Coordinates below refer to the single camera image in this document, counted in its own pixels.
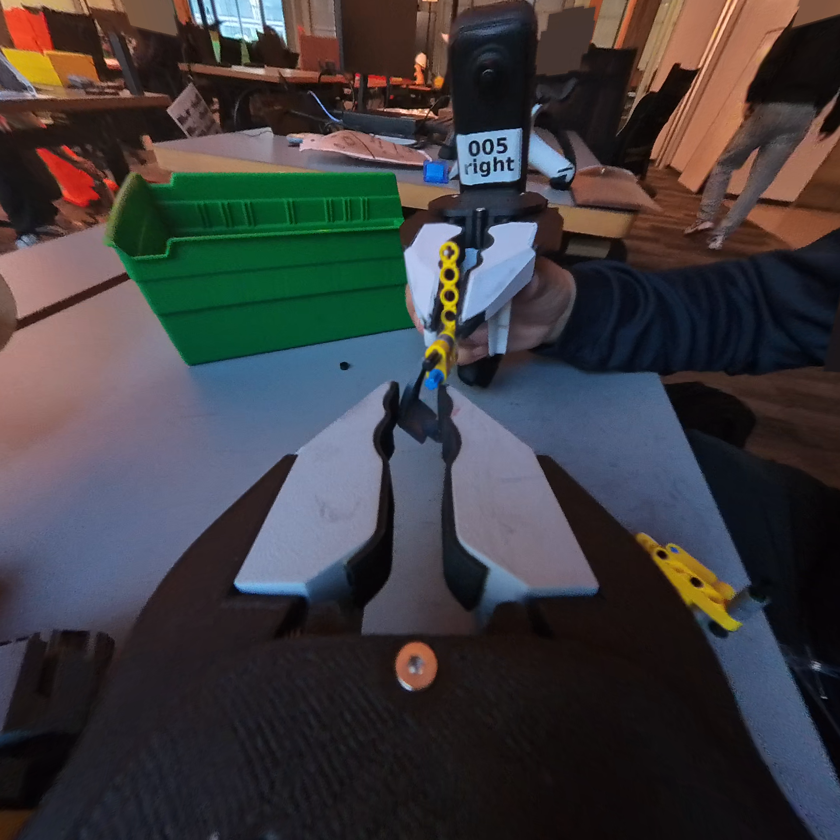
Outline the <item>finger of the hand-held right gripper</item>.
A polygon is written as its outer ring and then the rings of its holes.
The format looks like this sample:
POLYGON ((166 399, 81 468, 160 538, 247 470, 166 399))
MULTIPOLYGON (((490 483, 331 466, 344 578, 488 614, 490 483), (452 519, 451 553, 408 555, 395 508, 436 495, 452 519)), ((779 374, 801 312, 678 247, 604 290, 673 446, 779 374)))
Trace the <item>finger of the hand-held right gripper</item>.
POLYGON ((506 222, 489 227, 490 244, 470 270, 461 306, 461 326, 477 317, 488 320, 531 280, 536 251, 535 222, 506 222))
POLYGON ((404 251, 406 305, 426 343, 437 339, 433 315, 438 300, 440 249, 461 233, 457 225, 422 225, 404 251))

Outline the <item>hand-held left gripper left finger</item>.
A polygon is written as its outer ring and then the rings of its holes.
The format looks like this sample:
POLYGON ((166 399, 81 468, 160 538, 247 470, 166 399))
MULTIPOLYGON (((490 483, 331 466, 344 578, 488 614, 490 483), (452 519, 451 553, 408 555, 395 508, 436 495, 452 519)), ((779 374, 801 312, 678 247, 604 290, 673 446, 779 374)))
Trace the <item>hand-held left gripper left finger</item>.
POLYGON ((399 386, 387 381, 299 448, 234 579, 237 592, 364 606, 383 587, 398 403, 399 386))

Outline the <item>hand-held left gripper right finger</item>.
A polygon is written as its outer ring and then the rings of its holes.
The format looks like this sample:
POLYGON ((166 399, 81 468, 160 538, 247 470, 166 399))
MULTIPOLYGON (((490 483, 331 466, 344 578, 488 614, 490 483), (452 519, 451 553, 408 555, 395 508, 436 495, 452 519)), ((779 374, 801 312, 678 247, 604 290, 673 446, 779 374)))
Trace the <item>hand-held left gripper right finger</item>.
POLYGON ((537 455, 460 393, 438 393, 444 579, 467 611, 592 596, 599 584, 537 455))

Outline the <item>yellow thin holed block beam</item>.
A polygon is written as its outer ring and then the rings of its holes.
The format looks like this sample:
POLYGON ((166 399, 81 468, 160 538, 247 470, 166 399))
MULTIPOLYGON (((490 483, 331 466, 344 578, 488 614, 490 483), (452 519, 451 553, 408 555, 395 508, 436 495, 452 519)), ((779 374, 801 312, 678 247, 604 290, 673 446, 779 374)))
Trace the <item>yellow thin holed block beam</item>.
POLYGON ((459 305, 460 250, 452 239, 439 250, 437 302, 434 324, 437 333, 455 337, 459 305))

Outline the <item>small black yellow block assembly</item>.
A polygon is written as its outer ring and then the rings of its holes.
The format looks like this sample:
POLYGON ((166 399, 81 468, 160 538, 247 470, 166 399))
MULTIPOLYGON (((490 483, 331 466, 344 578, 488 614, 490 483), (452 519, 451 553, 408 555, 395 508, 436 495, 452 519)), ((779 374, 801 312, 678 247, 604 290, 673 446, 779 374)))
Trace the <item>small black yellow block assembly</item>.
POLYGON ((441 421, 435 410, 422 399, 426 390, 437 396, 443 405, 448 377, 455 361, 455 338, 441 332, 426 348, 420 372, 413 384, 406 387, 400 401, 397 424, 410 437, 423 444, 428 440, 440 443, 441 421))

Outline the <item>yellow block frame assembly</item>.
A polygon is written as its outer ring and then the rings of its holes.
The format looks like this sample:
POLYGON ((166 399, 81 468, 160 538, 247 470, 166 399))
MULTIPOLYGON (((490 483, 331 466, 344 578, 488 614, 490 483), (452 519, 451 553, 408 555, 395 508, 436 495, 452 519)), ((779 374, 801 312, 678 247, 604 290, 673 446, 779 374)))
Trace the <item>yellow block frame assembly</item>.
POLYGON ((659 543, 646 533, 635 536, 658 569, 676 590, 698 623, 715 635, 737 632, 742 622, 729 613, 736 591, 690 553, 674 543, 659 543))

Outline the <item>person's right forearm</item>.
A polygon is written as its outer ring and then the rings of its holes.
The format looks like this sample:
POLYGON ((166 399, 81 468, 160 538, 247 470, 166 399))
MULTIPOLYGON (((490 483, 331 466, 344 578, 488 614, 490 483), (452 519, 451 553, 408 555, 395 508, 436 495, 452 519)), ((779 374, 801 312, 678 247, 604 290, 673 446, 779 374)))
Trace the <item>person's right forearm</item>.
POLYGON ((839 232, 803 248, 645 271, 572 269, 574 303, 537 353, 583 371, 764 375, 823 365, 838 308, 839 232))

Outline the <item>grey desk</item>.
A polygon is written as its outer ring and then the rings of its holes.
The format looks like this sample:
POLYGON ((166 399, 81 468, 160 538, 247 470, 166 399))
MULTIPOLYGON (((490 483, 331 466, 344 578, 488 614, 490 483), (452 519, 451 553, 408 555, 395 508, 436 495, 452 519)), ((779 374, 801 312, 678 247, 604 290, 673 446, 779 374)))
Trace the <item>grey desk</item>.
POLYGON ((774 770, 748 734, 800 702, 765 620, 712 638, 635 540, 746 581, 649 376, 543 355, 448 387, 537 455, 596 594, 458 604, 442 446, 395 457, 396 413, 391 572, 310 605, 235 577, 299 448, 421 339, 188 368, 142 308, 107 292, 2 361, 2 633, 133 620, 20 838, 838 838, 812 724, 783 713, 774 770))

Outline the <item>person's right hand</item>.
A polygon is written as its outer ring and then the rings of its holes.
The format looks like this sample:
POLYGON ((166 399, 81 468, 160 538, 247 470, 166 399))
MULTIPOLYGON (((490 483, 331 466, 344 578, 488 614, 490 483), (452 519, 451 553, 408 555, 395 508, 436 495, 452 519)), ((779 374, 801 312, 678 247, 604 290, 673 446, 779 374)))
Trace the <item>person's right hand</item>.
MULTIPOLYGON (((551 259, 538 256, 530 282, 511 301, 507 352, 530 351, 556 340, 570 316, 575 295, 572 274, 551 259)), ((416 330, 423 333, 424 326, 415 313, 408 286, 405 301, 416 330)), ((488 342, 488 328, 482 323, 458 343, 458 364, 473 364, 488 357, 488 342)))

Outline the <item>dark partition panel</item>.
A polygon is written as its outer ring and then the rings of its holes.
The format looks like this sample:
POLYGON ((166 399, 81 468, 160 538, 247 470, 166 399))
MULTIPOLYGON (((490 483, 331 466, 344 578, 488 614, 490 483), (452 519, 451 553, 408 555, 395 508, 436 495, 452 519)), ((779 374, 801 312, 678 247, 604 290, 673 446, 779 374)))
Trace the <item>dark partition panel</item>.
POLYGON ((342 71, 410 77, 414 71, 416 1, 335 1, 342 71))

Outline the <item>patterned paper sheet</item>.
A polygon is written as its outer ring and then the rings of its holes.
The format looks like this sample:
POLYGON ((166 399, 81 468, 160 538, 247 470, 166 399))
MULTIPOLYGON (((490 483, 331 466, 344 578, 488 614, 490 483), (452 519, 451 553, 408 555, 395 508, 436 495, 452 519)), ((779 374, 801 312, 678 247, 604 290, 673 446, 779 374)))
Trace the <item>patterned paper sheet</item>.
POLYGON ((301 151, 334 154, 367 165, 390 165, 422 169, 432 158, 423 150, 410 145, 362 132, 340 130, 329 134, 296 133, 301 151))

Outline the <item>flat cardboard box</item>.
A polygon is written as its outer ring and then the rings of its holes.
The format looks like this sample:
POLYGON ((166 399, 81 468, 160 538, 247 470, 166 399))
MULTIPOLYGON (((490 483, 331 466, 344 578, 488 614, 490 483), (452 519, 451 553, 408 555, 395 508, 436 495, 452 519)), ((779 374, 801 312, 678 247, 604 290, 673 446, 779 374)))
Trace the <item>flat cardboard box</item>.
POLYGON ((635 174, 621 167, 594 164, 579 168, 570 191, 579 207, 662 213, 660 205, 643 189, 635 174))

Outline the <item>green storage bin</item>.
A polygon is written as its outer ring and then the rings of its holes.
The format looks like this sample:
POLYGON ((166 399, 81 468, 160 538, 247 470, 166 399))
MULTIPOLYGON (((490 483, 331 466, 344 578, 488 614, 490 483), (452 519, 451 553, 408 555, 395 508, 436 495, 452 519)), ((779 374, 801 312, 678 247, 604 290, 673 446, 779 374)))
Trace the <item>green storage bin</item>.
POLYGON ((411 328, 403 220, 388 171, 132 172, 104 242, 198 365, 411 328))

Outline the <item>black office chair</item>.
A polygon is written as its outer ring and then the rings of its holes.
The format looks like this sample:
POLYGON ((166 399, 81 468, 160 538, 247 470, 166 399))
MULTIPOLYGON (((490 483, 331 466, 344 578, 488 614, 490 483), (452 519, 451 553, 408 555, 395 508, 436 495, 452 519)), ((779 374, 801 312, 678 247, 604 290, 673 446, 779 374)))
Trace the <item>black office chair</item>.
POLYGON ((639 100, 616 136, 610 166, 631 172, 640 181, 646 178, 658 136, 699 72, 674 64, 660 89, 639 100))

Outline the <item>grey background table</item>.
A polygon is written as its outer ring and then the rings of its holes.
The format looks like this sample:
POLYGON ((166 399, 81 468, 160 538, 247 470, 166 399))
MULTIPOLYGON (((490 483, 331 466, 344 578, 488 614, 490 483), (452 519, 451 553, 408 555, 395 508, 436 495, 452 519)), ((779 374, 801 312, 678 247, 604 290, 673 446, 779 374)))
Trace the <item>grey background table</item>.
MULTIPOLYGON (((268 173, 268 172, 373 172, 372 164, 354 162, 338 154, 301 151, 289 146, 270 129, 221 133, 203 138, 155 143, 154 156, 160 168, 172 173, 268 173)), ((457 182, 427 184, 423 170, 386 166, 395 176, 404 207, 425 210, 439 197, 456 194, 457 182)), ((563 229, 575 235, 622 239, 631 231, 639 210, 578 206, 570 192, 552 189, 541 175, 530 175, 528 189, 544 195, 550 207, 563 218, 563 229)))

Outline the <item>pale wooden boards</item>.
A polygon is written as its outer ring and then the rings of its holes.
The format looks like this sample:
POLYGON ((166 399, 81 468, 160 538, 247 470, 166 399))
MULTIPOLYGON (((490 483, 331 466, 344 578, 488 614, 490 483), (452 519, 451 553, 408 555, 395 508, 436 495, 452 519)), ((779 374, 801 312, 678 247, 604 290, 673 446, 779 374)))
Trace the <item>pale wooden boards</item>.
POLYGON ((749 84, 782 30, 799 11, 796 1, 679 2, 675 24, 652 82, 658 90, 674 65, 697 70, 687 94, 654 144, 646 183, 656 192, 660 219, 677 195, 697 210, 699 194, 737 131, 749 84))

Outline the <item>dark wooden workbench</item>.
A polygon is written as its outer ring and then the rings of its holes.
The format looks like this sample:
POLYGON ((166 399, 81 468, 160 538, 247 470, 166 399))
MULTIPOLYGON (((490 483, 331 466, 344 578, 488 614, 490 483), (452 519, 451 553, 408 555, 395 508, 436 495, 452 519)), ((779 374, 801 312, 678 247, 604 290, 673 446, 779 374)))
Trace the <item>dark wooden workbench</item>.
POLYGON ((276 67, 182 62, 179 69, 218 105, 221 128, 237 132, 278 126, 280 112, 306 130, 342 128, 352 113, 428 107, 440 90, 399 77, 349 77, 276 67))
POLYGON ((136 96, 89 95, 57 88, 51 92, 3 91, 3 117, 59 116, 57 125, 3 131, 1 150, 31 151, 61 146, 89 146, 100 153, 117 186, 130 173, 122 144, 149 132, 148 112, 163 112, 172 100, 158 93, 136 96))

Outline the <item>person's dark clothed body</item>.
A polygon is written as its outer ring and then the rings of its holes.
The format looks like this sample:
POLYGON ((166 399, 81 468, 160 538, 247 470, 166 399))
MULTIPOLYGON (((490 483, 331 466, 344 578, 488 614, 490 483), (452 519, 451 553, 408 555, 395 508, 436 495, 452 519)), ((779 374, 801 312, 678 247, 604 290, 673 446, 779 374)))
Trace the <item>person's dark clothed body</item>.
POLYGON ((665 391, 837 770, 838 489, 749 452, 757 417, 736 396, 698 381, 665 391))

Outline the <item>white patterned card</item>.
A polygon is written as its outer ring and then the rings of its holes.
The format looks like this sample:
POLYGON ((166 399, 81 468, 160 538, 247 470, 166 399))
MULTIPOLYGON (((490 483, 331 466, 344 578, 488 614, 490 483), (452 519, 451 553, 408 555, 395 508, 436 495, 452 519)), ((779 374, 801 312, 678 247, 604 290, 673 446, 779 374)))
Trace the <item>white patterned card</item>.
POLYGON ((222 132, 213 111, 193 82, 186 85, 166 113, 186 138, 202 138, 222 132))

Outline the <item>black yellow toy block vehicle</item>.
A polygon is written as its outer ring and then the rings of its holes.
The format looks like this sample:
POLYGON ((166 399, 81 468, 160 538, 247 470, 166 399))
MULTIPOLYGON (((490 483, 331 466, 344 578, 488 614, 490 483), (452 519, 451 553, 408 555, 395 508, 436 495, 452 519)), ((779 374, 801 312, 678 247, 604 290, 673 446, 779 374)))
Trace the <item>black yellow toy block vehicle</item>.
POLYGON ((1 644, 1 806, 37 806, 86 727, 114 654, 106 633, 54 630, 1 644))

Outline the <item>orange storage bin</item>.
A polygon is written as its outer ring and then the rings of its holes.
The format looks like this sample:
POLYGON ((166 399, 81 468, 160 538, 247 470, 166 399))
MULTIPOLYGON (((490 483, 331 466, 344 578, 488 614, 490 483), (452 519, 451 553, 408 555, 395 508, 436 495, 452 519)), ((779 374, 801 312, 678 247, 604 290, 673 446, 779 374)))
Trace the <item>orange storage bin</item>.
POLYGON ((79 208, 112 205, 117 185, 87 158, 65 145, 36 151, 66 202, 79 208))

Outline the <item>yellow storage bin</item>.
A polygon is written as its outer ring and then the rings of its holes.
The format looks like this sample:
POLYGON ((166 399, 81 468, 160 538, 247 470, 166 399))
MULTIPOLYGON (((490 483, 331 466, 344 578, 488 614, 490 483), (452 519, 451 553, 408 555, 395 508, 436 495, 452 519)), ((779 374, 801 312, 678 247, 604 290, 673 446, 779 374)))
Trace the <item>yellow storage bin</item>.
POLYGON ((72 77, 99 83, 100 78, 92 57, 62 50, 38 52, 2 48, 3 56, 27 81, 36 87, 70 86, 72 77))

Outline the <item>red storage bin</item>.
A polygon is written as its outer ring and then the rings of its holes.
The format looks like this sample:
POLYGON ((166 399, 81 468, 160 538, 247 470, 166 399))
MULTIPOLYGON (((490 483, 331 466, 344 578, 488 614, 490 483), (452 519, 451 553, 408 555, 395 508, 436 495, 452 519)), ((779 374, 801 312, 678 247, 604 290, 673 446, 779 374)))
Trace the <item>red storage bin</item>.
POLYGON ((53 40, 42 9, 15 6, 4 8, 2 15, 13 48, 41 54, 53 50, 53 40))

